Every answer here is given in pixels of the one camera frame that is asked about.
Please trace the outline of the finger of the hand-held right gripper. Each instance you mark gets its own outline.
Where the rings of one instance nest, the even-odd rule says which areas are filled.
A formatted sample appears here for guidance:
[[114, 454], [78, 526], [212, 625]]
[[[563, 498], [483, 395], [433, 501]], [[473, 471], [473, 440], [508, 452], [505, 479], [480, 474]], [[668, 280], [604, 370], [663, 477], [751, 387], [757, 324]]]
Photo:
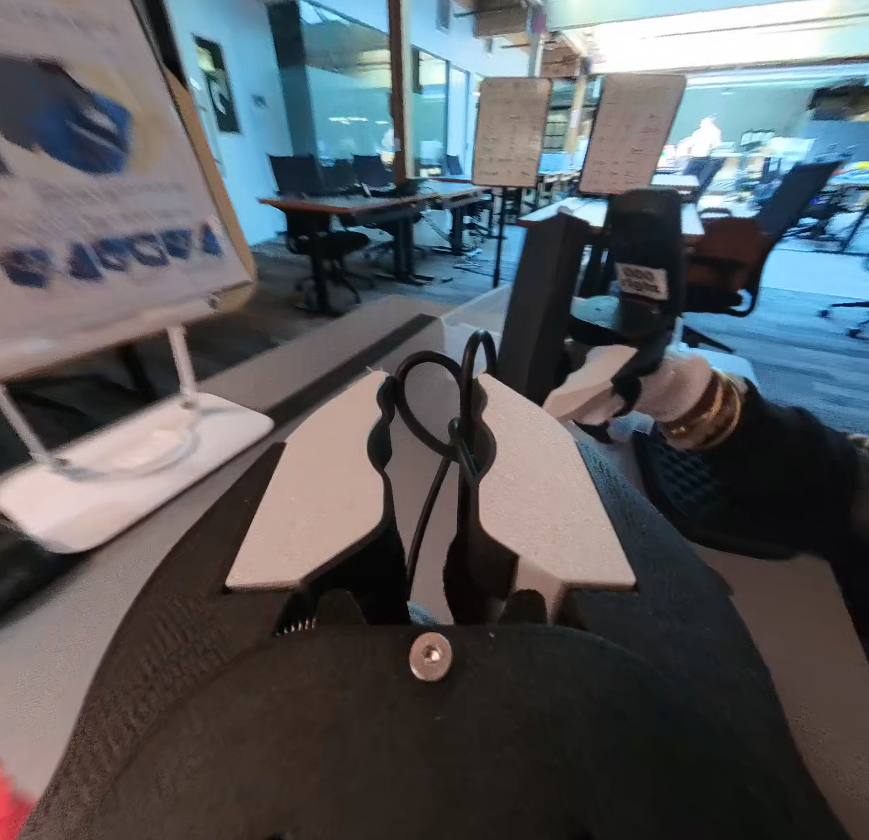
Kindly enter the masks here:
[[614, 377], [637, 353], [636, 348], [624, 345], [592, 347], [582, 366], [549, 393], [543, 411], [561, 423], [608, 424], [625, 403], [615, 391]]

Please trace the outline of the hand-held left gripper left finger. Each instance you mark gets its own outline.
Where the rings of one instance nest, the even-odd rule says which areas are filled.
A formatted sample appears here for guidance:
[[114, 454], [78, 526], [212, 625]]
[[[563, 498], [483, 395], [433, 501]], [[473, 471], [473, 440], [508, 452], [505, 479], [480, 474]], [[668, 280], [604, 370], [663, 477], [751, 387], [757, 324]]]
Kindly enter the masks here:
[[389, 523], [394, 381], [369, 371], [288, 435], [228, 590], [311, 585]]

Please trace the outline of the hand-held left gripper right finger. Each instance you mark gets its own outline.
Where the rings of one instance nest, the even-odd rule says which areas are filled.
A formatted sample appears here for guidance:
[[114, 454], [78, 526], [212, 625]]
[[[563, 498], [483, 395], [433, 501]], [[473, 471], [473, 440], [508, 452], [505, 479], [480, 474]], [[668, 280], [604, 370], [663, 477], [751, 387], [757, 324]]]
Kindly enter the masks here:
[[573, 590], [637, 585], [575, 438], [557, 419], [482, 373], [473, 481], [473, 578], [488, 595], [541, 596], [555, 619]]

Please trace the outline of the long black usb hub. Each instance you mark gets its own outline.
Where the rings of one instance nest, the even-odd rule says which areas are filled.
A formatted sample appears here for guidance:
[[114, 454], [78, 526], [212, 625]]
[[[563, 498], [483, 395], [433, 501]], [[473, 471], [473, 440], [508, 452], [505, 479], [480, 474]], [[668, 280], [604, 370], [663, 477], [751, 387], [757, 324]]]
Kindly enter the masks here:
[[558, 213], [532, 226], [507, 306], [495, 377], [542, 406], [568, 372], [568, 319], [588, 224]]

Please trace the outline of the black usb cable orange plugs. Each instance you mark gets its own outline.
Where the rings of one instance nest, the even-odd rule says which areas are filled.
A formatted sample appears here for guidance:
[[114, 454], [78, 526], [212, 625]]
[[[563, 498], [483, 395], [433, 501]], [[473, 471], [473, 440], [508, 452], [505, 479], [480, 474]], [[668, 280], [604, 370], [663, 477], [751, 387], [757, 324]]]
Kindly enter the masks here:
[[[423, 350], [405, 358], [394, 374], [394, 402], [398, 415], [416, 440], [440, 458], [440, 463], [417, 518], [413, 538], [407, 552], [407, 597], [411, 597], [422, 543], [435, 504], [440, 496], [441, 487], [452, 464], [458, 466], [460, 476], [457, 502], [458, 531], [462, 531], [468, 519], [470, 487], [481, 473], [473, 454], [475, 428], [472, 409], [474, 367], [480, 349], [483, 349], [486, 370], [494, 371], [497, 368], [497, 356], [492, 335], [488, 331], [477, 329], [472, 331], [464, 346], [461, 362], [457, 362], [444, 353]], [[441, 440], [434, 433], [431, 433], [418, 419], [408, 402], [407, 380], [415, 369], [425, 366], [435, 366], [445, 370], [455, 383], [459, 394], [459, 414], [452, 418], [448, 424], [449, 439], [447, 441]]]

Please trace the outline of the person's right hand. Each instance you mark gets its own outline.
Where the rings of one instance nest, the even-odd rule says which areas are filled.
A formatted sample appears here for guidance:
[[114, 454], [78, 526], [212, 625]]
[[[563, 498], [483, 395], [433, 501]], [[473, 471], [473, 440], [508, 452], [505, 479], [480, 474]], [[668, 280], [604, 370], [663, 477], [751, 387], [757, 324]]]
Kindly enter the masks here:
[[660, 423], [684, 418], [701, 401], [710, 384], [712, 367], [697, 349], [668, 349], [658, 366], [640, 379], [633, 411]]

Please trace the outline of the wooden office desk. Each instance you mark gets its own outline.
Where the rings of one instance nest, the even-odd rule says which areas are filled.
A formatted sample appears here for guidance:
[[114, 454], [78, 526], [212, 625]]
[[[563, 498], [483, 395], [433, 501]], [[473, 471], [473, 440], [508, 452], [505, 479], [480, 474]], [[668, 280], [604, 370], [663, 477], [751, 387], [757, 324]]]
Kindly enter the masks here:
[[[587, 223], [590, 233], [603, 233], [608, 198], [572, 197], [541, 207], [534, 212], [522, 216], [518, 226], [528, 229], [550, 218], [564, 213]], [[682, 203], [680, 207], [681, 233], [683, 241], [695, 245], [704, 235], [704, 226], [699, 210], [695, 204]]]
[[290, 231], [294, 225], [301, 232], [301, 254], [310, 261], [314, 297], [313, 304], [300, 304], [300, 309], [331, 318], [342, 315], [342, 311], [330, 299], [327, 263], [333, 266], [333, 272], [340, 278], [342, 285], [353, 293], [356, 304], [361, 303], [358, 292], [353, 289], [347, 274], [341, 269], [342, 259], [346, 254], [339, 253], [335, 248], [334, 240], [338, 234], [326, 230], [332, 219], [350, 226], [395, 225], [393, 269], [391, 272], [379, 273], [379, 279], [412, 286], [426, 286], [434, 282], [434, 278], [418, 273], [415, 269], [415, 217], [430, 207], [456, 212], [480, 200], [483, 190], [480, 186], [458, 181], [423, 182], [421, 186], [421, 194], [383, 198], [336, 195], [308, 199], [258, 199], [261, 205], [283, 213], [288, 237], [291, 237]]

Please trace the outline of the handwritten whiteboard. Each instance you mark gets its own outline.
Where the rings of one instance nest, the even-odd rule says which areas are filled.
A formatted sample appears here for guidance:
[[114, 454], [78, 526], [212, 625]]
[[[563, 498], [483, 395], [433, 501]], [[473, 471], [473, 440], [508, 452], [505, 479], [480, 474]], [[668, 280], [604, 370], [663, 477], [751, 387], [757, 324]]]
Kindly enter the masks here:
[[608, 197], [651, 185], [688, 84], [685, 74], [604, 76], [579, 193]]
[[507, 194], [536, 186], [552, 90], [553, 80], [534, 76], [487, 77], [480, 86], [471, 179], [497, 200], [493, 288], [501, 284]]

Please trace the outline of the gold wrist bangles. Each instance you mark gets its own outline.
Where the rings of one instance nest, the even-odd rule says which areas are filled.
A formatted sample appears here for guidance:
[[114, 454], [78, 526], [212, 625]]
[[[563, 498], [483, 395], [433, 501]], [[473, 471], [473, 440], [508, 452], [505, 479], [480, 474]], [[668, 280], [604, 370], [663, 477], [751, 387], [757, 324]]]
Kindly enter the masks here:
[[678, 451], [703, 453], [711, 450], [737, 429], [747, 393], [748, 384], [744, 378], [714, 369], [698, 404], [683, 417], [660, 424], [661, 433]]

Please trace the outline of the black mesh wrist rest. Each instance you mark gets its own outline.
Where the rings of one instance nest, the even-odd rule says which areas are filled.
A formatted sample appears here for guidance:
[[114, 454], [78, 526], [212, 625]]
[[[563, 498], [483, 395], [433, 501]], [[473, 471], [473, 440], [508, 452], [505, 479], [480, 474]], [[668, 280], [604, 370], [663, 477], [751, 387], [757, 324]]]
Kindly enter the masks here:
[[700, 529], [723, 522], [728, 503], [700, 454], [672, 448], [656, 426], [635, 430], [632, 446], [647, 498], [672, 524]]

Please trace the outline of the black office chair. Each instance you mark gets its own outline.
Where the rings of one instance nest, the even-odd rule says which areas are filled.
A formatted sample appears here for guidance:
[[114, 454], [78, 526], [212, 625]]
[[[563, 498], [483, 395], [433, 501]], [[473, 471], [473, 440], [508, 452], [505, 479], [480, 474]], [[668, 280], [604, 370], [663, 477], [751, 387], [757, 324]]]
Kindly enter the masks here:
[[[314, 156], [269, 155], [268, 159], [279, 199], [308, 201], [324, 196], [322, 169]], [[282, 213], [286, 224], [282, 235], [286, 249], [310, 264], [310, 273], [296, 281], [296, 291], [303, 297], [298, 308], [332, 318], [341, 316], [344, 311], [331, 302], [331, 285], [347, 289], [359, 305], [362, 298], [350, 280], [346, 259], [366, 248], [369, 238], [344, 226], [334, 228], [333, 213], [295, 208], [283, 208]]]
[[686, 313], [745, 318], [755, 310], [766, 261], [802, 218], [843, 159], [795, 165], [752, 217], [702, 216], [688, 260]]

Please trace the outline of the white board stand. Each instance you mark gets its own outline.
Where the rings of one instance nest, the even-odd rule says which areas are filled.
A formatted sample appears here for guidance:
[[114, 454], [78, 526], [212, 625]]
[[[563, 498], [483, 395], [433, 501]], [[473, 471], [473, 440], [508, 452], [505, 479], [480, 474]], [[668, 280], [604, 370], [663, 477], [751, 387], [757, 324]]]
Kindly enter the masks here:
[[50, 552], [102, 547], [274, 430], [267, 415], [200, 391], [184, 327], [167, 334], [179, 394], [56, 453], [2, 386], [2, 414], [30, 456], [2, 479], [2, 515]]

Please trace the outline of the phone icon door window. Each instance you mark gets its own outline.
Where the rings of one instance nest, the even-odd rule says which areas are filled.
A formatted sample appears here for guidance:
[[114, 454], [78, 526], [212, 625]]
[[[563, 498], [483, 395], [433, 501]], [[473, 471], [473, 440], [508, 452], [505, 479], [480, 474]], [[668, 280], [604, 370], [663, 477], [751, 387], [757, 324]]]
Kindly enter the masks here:
[[204, 80], [205, 94], [210, 102], [218, 132], [240, 135], [242, 127], [222, 46], [200, 35], [194, 35], [193, 42], [197, 64]]

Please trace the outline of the wooden support post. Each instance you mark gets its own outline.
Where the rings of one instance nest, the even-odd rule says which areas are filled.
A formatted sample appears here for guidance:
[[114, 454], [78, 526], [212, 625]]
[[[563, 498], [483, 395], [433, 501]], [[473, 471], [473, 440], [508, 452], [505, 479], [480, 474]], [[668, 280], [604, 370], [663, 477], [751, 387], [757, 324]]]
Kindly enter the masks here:
[[395, 160], [398, 182], [415, 174], [414, 134], [412, 124], [413, 59], [410, 46], [410, 0], [387, 0], [388, 43], [390, 58], [391, 104]]

